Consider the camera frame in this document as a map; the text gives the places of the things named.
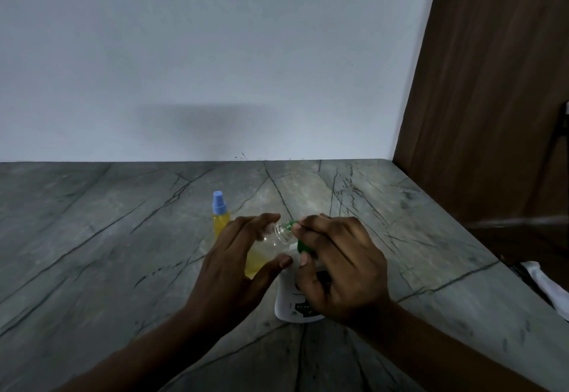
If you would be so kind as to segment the person's left hand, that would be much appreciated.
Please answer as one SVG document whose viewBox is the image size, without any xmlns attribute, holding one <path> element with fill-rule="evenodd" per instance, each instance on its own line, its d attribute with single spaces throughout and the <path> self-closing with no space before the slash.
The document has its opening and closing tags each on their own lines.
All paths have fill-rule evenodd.
<svg viewBox="0 0 569 392">
<path fill-rule="evenodd" d="M 252 279 L 245 276 L 246 258 L 261 232 L 280 217 L 237 217 L 226 226 L 205 257 L 183 308 L 190 318 L 210 324 L 221 338 L 258 307 L 266 292 L 247 291 Z"/>
</svg>

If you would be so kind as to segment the person's right forearm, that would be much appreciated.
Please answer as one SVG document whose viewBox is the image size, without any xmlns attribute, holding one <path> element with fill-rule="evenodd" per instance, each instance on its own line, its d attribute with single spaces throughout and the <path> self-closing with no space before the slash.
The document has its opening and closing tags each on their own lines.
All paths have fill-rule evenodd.
<svg viewBox="0 0 569 392">
<path fill-rule="evenodd" d="M 391 300 L 352 309 L 348 325 L 428 392 L 548 392 Z"/>
</svg>

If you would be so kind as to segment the person's left forearm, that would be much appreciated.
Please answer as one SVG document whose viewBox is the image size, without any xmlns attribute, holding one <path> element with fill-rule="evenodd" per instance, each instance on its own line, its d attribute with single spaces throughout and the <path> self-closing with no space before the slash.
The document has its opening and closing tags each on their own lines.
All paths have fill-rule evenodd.
<svg viewBox="0 0 569 392">
<path fill-rule="evenodd" d="M 53 392 L 157 392 L 200 360 L 219 339 L 210 324 L 179 311 Z"/>
</svg>

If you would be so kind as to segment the yellow spray bottle blue cap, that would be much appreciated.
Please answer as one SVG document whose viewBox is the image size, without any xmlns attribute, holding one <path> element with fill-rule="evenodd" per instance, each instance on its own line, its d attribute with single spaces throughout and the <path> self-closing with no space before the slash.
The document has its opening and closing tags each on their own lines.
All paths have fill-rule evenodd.
<svg viewBox="0 0 569 392">
<path fill-rule="evenodd" d="M 227 208 L 222 191 L 213 193 L 212 223 L 214 236 L 217 239 L 225 226 L 231 221 L 231 214 Z"/>
</svg>

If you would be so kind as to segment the person's right hand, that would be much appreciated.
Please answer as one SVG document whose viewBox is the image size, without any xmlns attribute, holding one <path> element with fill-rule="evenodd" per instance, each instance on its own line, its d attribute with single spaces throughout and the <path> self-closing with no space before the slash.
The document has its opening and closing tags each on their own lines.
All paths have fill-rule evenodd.
<svg viewBox="0 0 569 392">
<path fill-rule="evenodd" d="M 318 313 L 355 332 L 373 328 L 390 305 L 387 261 L 356 217 L 307 216 L 292 228 L 325 266 L 331 284 L 323 300 L 309 301 Z"/>
</svg>

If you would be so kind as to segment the clear bottle with yellow liquid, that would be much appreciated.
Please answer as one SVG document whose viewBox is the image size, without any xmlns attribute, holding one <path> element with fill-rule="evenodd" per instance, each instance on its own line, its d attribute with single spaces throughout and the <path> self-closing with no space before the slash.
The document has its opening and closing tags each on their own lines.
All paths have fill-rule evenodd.
<svg viewBox="0 0 569 392">
<path fill-rule="evenodd" d="M 245 276 L 252 279 L 254 275 L 267 262 L 277 255 L 288 252 L 290 247 L 296 243 L 296 238 L 292 231 L 283 228 L 286 222 L 270 223 L 261 232 L 260 239 L 257 239 L 249 250 L 245 264 Z"/>
</svg>

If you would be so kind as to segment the brown wooden door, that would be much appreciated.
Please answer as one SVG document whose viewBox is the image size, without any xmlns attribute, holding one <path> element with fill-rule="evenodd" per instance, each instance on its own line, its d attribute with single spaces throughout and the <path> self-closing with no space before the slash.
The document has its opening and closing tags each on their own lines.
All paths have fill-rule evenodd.
<svg viewBox="0 0 569 392">
<path fill-rule="evenodd" d="M 464 226 L 566 223 L 569 0 L 433 0 L 393 162 Z"/>
</svg>

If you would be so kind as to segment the white cloth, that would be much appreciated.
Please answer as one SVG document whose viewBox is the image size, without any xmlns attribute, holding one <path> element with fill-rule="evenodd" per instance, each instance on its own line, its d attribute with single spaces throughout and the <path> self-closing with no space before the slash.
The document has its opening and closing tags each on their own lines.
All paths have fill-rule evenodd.
<svg viewBox="0 0 569 392">
<path fill-rule="evenodd" d="M 527 261 L 522 262 L 521 265 L 529 273 L 537 287 L 549 298 L 555 311 L 569 322 L 569 292 L 551 280 L 538 262 Z"/>
</svg>

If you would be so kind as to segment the white bottle with green cap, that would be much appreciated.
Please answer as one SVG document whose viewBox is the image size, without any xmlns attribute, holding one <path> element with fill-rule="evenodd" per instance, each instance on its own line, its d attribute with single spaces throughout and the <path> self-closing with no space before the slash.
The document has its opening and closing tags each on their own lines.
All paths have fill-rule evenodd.
<svg viewBox="0 0 569 392">
<path fill-rule="evenodd" d="M 274 306 L 275 316 L 288 323 L 306 324 L 323 320 L 324 316 L 318 313 L 299 289 L 296 273 L 301 262 L 301 253 L 308 252 L 309 248 L 301 241 L 295 242 L 288 249 L 287 254 L 293 259 L 293 264 L 283 270 L 278 279 L 276 300 Z"/>
</svg>

